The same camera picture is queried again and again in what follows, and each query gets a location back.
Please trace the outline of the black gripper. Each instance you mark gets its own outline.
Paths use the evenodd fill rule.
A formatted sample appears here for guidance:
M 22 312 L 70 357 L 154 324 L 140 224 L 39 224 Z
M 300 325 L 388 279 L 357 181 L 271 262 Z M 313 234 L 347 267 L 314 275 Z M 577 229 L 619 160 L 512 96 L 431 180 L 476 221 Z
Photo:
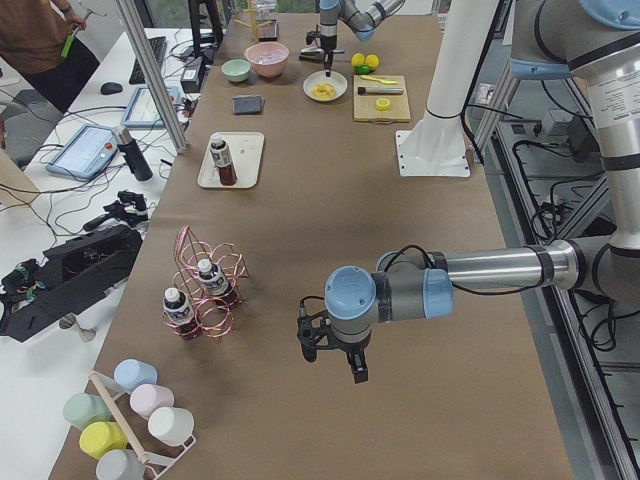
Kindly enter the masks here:
M 339 339 L 333 339 L 329 342 L 329 346 L 332 349 L 340 349 L 343 352 L 348 353 L 347 360 L 351 368 L 355 384 L 368 381 L 368 366 L 364 351 L 369 343 L 369 339 L 364 339 L 355 343 L 344 342 Z
M 323 50 L 323 70 L 326 77 L 330 77 L 333 68 L 333 52 L 336 49 L 335 35 L 321 35 L 320 44 Z

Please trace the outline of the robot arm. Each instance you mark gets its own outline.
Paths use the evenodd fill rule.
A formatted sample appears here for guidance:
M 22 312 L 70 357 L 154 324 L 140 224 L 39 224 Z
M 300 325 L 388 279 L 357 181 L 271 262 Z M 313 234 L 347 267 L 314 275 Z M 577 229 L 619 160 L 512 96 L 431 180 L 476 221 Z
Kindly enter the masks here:
M 401 1 L 320 1 L 316 35 L 326 72 L 337 48 L 338 21 L 369 39 Z M 452 1 L 425 115 L 396 142 L 399 166 L 409 174 L 455 176 L 463 153 L 464 90 L 482 63 L 494 30 L 498 1 Z M 346 353 L 355 383 L 368 380 L 365 348 L 372 326 L 451 314 L 454 288 L 491 296 L 550 285 L 584 288 L 639 308 L 639 1 L 516 1 L 510 73 L 519 80 L 586 82 L 617 229 L 610 236 L 553 240 L 464 253 L 427 252 L 417 245 L 382 255 L 373 272 L 343 266 L 328 277 L 325 310 L 308 316 L 300 301 L 297 337 L 305 360 L 317 352 Z
M 402 0 L 374 1 L 365 11 L 352 0 L 321 0 L 319 2 L 318 35 L 323 52 L 323 68 L 331 76 L 337 49 L 338 22 L 342 21 L 361 41 L 367 41 L 374 30 L 404 6 Z

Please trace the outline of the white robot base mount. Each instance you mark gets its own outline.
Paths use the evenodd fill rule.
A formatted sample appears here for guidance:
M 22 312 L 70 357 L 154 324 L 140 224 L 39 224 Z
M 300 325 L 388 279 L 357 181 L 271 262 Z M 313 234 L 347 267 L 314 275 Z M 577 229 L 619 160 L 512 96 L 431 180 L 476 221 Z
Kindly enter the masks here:
M 451 3 L 423 118 L 396 133 L 401 176 L 470 176 L 463 110 L 498 14 L 497 0 Z

